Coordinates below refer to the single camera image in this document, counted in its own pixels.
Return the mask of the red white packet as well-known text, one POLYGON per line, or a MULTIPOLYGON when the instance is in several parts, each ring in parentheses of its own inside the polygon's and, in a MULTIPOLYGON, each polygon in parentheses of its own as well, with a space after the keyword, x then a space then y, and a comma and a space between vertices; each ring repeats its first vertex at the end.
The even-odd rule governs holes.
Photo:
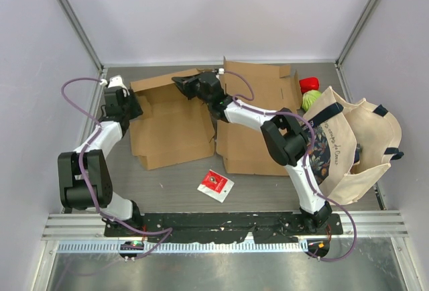
POLYGON ((223 203, 233 186, 234 182, 232 180, 216 173, 213 170, 209 170, 198 185, 197 190, 218 202, 223 203))

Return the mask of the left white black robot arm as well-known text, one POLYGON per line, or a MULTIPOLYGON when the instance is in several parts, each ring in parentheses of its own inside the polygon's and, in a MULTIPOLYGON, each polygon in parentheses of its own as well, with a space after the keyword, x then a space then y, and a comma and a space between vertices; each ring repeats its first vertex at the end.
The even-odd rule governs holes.
POLYGON ((105 158, 143 111, 131 89, 113 86, 105 90, 104 98, 104 114, 90 137, 58 156, 60 200, 66 209, 99 207, 106 222, 120 221, 120 230, 134 237, 142 230, 142 216, 134 201, 114 192, 105 158))

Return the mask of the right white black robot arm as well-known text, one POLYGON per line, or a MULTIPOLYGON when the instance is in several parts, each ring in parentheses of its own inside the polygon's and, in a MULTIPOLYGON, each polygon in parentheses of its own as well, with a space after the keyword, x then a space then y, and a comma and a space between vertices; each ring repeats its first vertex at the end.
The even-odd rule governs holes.
POLYGON ((310 166, 315 134, 303 117, 283 108, 279 111, 254 107, 239 95, 228 95, 221 86, 215 69, 194 76, 173 77, 178 90, 187 98, 204 102, 210 114, 218 121, 237 124, 261 133, 271 158, 283 166, 298 194, 302 224, 311 233, 321 232, 327 225, 332 209, 322 195, 310 166))

